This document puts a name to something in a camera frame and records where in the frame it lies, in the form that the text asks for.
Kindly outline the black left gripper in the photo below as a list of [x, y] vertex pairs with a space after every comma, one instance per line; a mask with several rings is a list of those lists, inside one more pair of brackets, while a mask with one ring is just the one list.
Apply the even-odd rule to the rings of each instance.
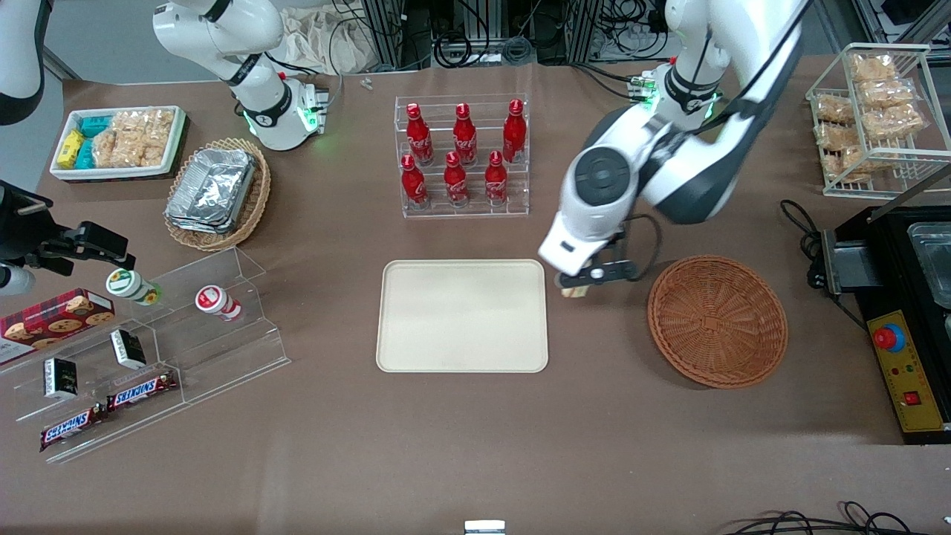
[[594, 257], [597, 265], [629, 263], [627, 233], [615, 233]]

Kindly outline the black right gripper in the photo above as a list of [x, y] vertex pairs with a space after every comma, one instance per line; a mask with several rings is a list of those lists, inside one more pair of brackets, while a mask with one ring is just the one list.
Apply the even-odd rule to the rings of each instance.
[[[66, 247], [54, 238], [52, 200], [1, 182], [1, 259], [24, 267], [30, 257], [34, 270], [73, 270], [74, 261]], [[97, 260], [123, 270], [134, 270], [136, 257], [129, 253], [129, 240], [93, 222], [82, 222], [74, 230], [76, 258]]]

